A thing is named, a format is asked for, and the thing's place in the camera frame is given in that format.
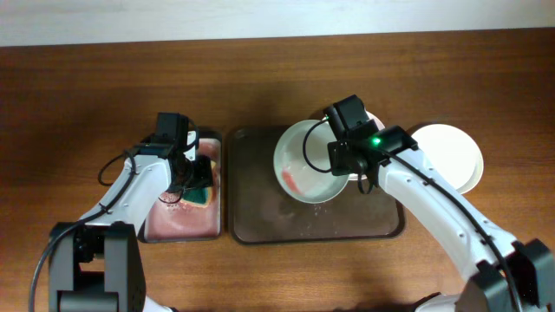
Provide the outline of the white plate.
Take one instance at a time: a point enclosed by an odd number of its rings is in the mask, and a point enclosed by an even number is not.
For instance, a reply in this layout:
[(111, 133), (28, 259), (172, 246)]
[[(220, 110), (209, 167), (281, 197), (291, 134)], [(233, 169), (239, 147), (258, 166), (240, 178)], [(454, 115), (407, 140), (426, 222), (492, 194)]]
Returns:
[(412, 137), (434, 169), (459, 193), (468, 193), (479, 184), (484, 159), (469, 134), (454, 126), (430, 124), (419, 127)]

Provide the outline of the pink plate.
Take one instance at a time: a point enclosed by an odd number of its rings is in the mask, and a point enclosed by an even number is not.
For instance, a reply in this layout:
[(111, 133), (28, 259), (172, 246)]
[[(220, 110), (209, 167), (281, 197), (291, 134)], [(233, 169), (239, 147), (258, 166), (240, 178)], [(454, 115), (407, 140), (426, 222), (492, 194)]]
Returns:
[[(379, 118), (377, 118), (374, 114), (367, 111), (366, 115), (368, 115), (370, 120), (374, 121), (374, 123), (377, 125), (378, 130), (383, 130), (385, 128), (382, 121)], [(356, 181), (356, 180), (357, 180), (357, 175), (355, 173), (352, 173), (349, 175), (349, 181)]]

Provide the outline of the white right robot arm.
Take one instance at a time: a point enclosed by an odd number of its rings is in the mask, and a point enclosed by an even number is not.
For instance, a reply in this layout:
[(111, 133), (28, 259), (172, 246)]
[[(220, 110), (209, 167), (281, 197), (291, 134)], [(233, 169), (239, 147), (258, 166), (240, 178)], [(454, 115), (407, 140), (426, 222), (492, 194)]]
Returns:
[(328, 144), (333, 174), (356, 172), (406, 207), (441, 245), (461, 278), (458, 295), (432, 294), (414, 311), (552, 311), (554, 255), (523, 244), (478, 211), (398, 126)]

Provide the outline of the grey-green plate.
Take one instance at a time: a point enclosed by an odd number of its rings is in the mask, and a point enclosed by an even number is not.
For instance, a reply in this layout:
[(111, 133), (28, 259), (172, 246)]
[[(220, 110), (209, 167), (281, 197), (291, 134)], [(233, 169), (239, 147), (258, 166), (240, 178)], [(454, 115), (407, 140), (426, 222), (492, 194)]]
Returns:
[(336, 138), (324, 120), (302, 120), (288, 127), (277, 141), (273, 154), (273, 168), (284, 191), (305, 204), (327, 202), (343, 191), (349, 176), (334, 176), (331, 172), (318, 172), (310, 163), (323, 171), (331, 168), (327, 145)]

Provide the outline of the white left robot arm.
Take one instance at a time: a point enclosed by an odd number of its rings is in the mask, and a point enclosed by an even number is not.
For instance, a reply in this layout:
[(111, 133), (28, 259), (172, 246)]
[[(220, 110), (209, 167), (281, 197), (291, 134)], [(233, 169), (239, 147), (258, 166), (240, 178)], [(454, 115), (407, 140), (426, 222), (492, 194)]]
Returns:
[(138, 238), (160, 196), (212, 183), (212, 161), (192, 147), (144, 145), (121, 154), (120, 176), (73, 223), (50, 232), (40, 264), (49, 266), (51, 311), (164, 311), (147, 295)]

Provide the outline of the green yellow sponge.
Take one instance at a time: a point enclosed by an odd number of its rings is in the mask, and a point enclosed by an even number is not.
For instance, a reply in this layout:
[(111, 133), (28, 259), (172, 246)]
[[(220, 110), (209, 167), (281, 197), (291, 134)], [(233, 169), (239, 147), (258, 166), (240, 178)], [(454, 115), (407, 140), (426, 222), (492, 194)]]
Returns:
[(213, 173), (212, 161), (209, 158), (196, 160), (193, 163), (192, 176), (186, 181), (181, 194), (183, 202), (206, 206), (212, 199), (216, 178)]

